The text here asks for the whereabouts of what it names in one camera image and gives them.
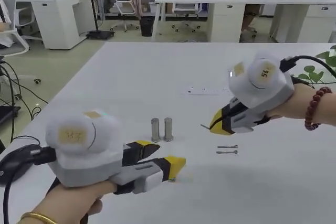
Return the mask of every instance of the black stand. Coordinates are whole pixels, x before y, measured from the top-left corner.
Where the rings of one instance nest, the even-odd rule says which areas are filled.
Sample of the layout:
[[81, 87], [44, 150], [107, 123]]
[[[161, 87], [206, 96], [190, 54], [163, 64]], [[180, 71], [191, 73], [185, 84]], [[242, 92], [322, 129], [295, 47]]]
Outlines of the black stand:
[[96, 29], [94, 31], [89, 31], [86, 34], [86, 38], [88, 39], [98, 39], [98, 40], [108, 40], [109, 38], [114, 36], [113, 31], [100, 31], [97, 22], [96, 10], [95, 10], [95, 3], [91, 0], [92, 11], [93, 11], [93, 18], [95, 19], [94, 24]]

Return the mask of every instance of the hand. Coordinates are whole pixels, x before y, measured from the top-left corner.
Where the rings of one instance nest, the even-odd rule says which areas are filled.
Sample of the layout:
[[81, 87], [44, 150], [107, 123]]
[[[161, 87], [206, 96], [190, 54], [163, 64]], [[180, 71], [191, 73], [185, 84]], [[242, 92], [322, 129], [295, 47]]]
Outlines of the hand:
[[294, 94], [282, 105], [271, 110], [267, 115], [271, 119], [280, 117], [304, 119], [310, 101], [316, 94], [316, 90], [305, 84], [295, 84]]
[[100, 213], [100, 199], [116, 189], [117, 186], [109, 181], [81, 188], [65, 188], [58, 185], [33, 211], [49, 217], [56, 223], [79, 223], [85, 214]]

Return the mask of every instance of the metal cylinder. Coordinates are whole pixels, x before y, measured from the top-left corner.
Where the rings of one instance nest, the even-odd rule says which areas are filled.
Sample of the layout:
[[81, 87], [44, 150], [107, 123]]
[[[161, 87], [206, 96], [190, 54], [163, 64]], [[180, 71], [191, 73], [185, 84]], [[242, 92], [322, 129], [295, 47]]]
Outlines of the metal cylinder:
[[160, 141], [160, 131], [159, 131], [159, 119], [152, 119], [152, 142], [157, 143]]
[[164, 119], [164, 140], [170, 142], [173, 140], [173, 119], [165, 118]]

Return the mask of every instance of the gold bangle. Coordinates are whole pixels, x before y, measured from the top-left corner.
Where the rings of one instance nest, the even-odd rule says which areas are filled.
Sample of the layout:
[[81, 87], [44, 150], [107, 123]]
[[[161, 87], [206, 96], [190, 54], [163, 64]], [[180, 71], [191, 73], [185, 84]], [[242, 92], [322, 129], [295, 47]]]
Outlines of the gold bangle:
[[42, 221], [44, 224], [57, 224], [55, 221], [51, 220], [47, 216], [44, 216], [42, 214], [38, 214], [36, 212], [26, 212], [21, 216], [21, 220], [24, 218], [32, 218], [36, 220]]

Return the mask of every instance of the number label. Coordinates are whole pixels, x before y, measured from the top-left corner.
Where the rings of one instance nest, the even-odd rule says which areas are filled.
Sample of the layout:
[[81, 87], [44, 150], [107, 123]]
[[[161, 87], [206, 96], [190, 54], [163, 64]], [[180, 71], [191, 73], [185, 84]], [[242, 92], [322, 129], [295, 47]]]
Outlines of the number label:
[[61, 144], [84, 144], [87, 131], [81, 127], [61, 127], [58, 131], [58, 141]]
[[261, 81], [261, 82], [267, 82], [272, 77], [272, 75], [274, 74], [275, 70], [276, 70], [276, 66], [275, 65], [273, 65], [270, 62], [265, 62], [264, 66], [262, 67], [262, 71], [261, 71], [261, 73], [259, 75], [259, 81]]

